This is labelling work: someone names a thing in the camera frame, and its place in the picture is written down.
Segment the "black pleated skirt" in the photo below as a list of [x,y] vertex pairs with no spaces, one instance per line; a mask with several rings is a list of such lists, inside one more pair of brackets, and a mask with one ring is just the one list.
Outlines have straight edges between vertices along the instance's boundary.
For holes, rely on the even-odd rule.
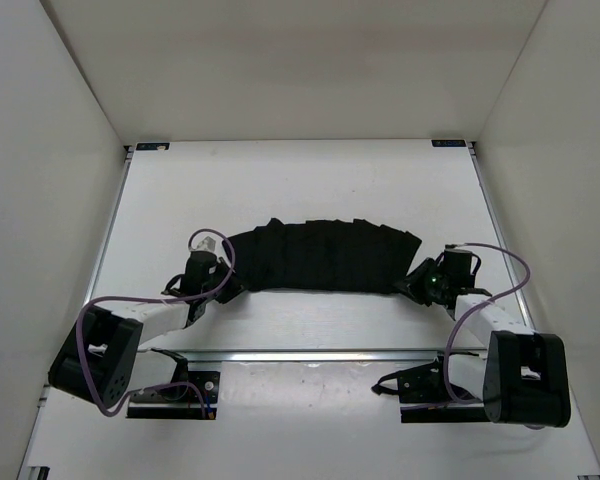
[[251,292],[285,289],[390,294],[406,277],[422,240],[363,219],[276,218],[223,242],[237,277]]

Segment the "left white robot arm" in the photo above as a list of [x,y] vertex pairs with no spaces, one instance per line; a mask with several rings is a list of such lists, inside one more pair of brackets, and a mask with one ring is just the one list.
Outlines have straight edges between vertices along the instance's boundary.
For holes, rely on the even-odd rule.
[[223,249],[224,257],[192,248],[185,271],[167,282],[160,298],[105,296],[88,302],[50,366],[49,385],[96,405],[107,417],[146,391],[176,399],[194,394],[201,417],[210,418],[210,404],[189,380],[182,355],[139,348],[193,326],[209,303],[227,303],[246,290],[232,265],[233,246],[225,242]]

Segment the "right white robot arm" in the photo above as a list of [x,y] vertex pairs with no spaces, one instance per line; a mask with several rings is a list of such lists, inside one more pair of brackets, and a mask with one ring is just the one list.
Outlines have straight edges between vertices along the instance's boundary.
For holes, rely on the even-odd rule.
[[501,293],[479,288],[477,246],[450,244],[397,283],[397,291],[415,303],[443,307],[453,327],[433,361],[385,375],[373,390],[398,398],[404,424],[564,428],[571,419],[571,400],[563,341],[498,304],[519,292],[531,272]]

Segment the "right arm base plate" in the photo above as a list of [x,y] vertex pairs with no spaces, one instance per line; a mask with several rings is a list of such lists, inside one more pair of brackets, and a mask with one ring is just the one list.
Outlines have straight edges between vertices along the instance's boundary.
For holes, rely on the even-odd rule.
[[440,359],[386,374],[371,387],[371,391],[398,398],[403,424],[489,422],[481,404],[452,402],[444,385]]

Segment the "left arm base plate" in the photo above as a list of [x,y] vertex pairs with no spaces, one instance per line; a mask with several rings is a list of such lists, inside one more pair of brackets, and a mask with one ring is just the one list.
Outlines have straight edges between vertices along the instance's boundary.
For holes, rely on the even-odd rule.
[[219,363],[190,363],[187,378],[197,391],[189,386],[164,390],[146,390],[131,396],[126,418],[134,420],[195,420],[212,421],[217,418],[221,387]]

